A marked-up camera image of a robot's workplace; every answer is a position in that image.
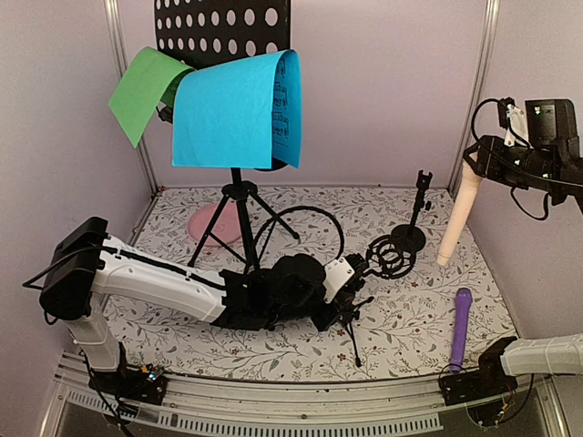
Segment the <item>black shock mount tripod stand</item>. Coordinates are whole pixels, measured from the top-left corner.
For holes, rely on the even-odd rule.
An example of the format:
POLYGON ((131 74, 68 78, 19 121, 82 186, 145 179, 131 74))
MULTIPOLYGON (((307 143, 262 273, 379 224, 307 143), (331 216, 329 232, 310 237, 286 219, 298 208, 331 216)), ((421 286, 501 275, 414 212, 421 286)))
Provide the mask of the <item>black shock mount tripod stand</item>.
POLYGON ((403 238, 386 234, 369 244, 365 255, 350 254, 346 261, 353 270, 353 275, 336 295, 339 301, 340 323, 352 341, 354 363, 362 366, 353 323, 360 318, 362 306, 372 303, 369 297, 358 303, 354 302, 356 294, 365 285, 365 278, 373 276, 378 279, 393 280, 406 276, 414 267, 416 252, 403 238))

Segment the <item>pink beige microphone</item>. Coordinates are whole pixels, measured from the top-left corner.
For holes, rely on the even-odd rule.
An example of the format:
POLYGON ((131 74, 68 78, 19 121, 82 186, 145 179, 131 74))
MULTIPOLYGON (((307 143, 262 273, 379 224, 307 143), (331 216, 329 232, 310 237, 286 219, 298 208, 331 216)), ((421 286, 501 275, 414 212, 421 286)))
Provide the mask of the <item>pink beige microphone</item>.
POLYGON ((467 162, 464 162, 462 165, 461 176, 455 204, 436 256, 436 263, 440 266, 445 266, 454 254, 455 247, 465 227, 475 203, 479 186, 483 180, 467 162))

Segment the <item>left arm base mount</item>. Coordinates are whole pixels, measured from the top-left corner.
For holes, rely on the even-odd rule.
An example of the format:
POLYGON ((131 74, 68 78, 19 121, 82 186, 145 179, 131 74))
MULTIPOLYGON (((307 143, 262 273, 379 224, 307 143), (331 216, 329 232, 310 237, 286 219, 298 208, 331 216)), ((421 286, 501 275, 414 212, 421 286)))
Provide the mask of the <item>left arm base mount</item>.
POLYGON ((154 364, 140 368, 128 365, 124 345, 118 343, 118 364, 111 371, 89 366, 89 387, 114 395, 117 400, 132 400, 160 406, 166 395, 168 378, 164 368, 154 364))

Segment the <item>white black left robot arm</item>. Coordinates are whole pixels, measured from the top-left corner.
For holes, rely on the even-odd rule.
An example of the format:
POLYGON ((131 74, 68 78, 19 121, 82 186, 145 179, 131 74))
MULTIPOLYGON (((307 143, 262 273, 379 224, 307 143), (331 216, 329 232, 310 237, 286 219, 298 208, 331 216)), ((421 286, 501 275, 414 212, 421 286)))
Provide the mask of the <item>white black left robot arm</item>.
POLYGON ((270 330, 279 322, 309 319, 324 331, 357 314, 354 298, 368 267, 358 254, 325 265, 296 254, 248 273, 195 269, 129 246, 107 233, 105 219, 92 217, 56 245, 50 265, 24 286, 39 290, 45 314, 66 323, 100 380, 126 395, 136 378, 125 367, 98 294, 149 302, 233 330, 270 330))

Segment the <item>black round-base mic stand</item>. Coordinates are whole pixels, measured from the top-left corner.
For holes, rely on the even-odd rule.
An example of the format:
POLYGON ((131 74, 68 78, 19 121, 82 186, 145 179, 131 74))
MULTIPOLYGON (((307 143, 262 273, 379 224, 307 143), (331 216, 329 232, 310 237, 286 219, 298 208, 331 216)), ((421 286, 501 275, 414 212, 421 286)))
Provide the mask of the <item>black round-base mic stand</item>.
POLYGON ((426 244, 426 237, 424 232, 416 226, 419 213, 424 208, 428 210, 431 208, 431 202, 425 201, 425 192, 429 189, 433 174, 424 173, 422 169, 418 171, 416 186, 416 195, 414 200, 412 217, 408 224, 397 225, 391 232, 391 235, 400 242, 404 249, 410 253, 417 253, 421 251, 426 244))

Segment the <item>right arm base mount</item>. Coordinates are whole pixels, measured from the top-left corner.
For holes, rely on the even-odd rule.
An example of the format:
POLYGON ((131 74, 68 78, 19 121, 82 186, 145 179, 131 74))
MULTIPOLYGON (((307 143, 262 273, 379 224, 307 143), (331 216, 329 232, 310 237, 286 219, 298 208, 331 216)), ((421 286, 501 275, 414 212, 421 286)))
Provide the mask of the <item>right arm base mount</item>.
POLYGON ((446 406, 483 400, 495 395, 509 394, 509 398, 469 408, 470 420, 481 428, 498 427, 510 422, 527 405, 534 386, 534 375, 530 376, 527 394, 520 406, 508 413, 509 405, 517 394, 517 378, 505 374, 501 357, 506 348, 517 337, 504 337, 489 346, 478 359, 478 368, 468 371, 458 364, 447 364, 438 375, 438 386, 446 406))

